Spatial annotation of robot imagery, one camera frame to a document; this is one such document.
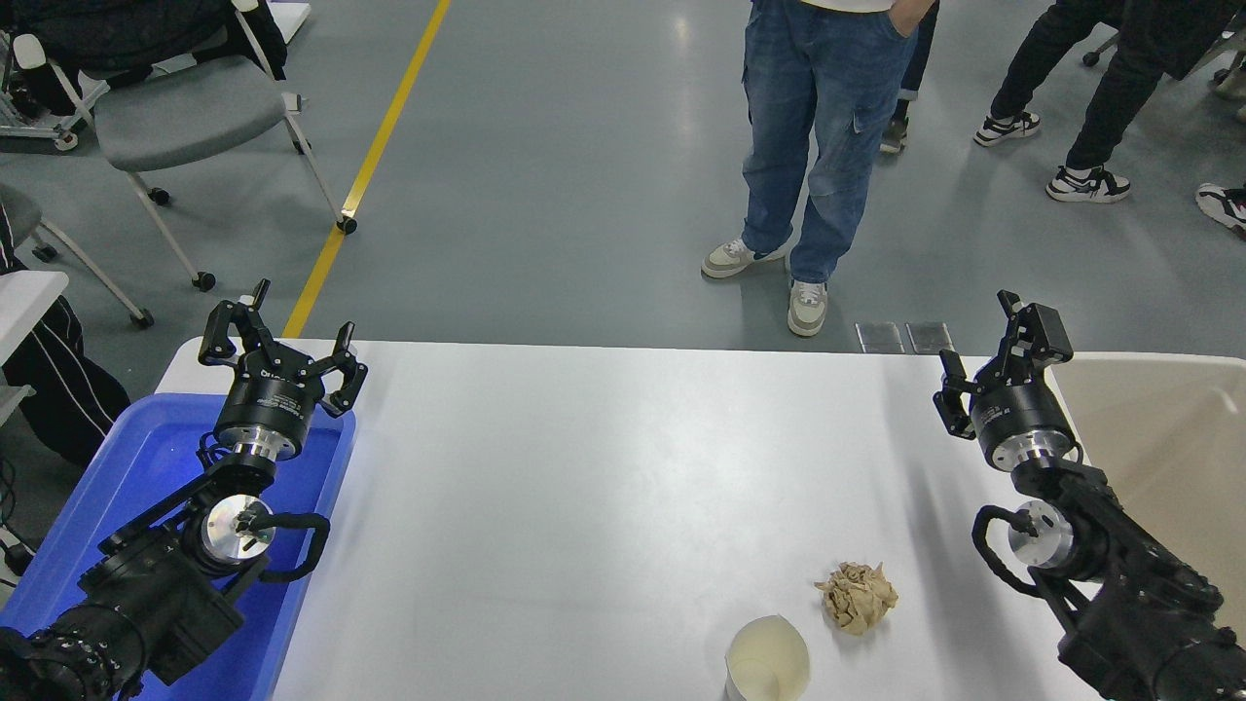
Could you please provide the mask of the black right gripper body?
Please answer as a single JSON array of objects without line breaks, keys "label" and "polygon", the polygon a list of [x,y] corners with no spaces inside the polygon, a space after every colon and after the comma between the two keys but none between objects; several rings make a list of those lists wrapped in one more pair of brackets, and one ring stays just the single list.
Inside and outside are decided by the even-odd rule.
[{"label": "black right gripper body", "polygon": [[971,425],[986,459],[1059,459],[1072,453],[1077,436],[1045,383],[981,382],[978,387],[981,392],[971,400]]}]

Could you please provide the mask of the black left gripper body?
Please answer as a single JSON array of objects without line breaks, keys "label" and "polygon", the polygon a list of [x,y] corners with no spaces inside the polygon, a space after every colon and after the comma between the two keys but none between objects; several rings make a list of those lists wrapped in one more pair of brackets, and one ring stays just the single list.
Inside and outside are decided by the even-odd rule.
[{"label": "black left gripper body", "polygon": [[221,445],[240,445],[254,436],[280,436],[279,449],[303,449],[316,400],[323,398],[319,377],[299,377],[312,364],[305,354],[244,354],[235,365],[231,391],[214,427]]}]

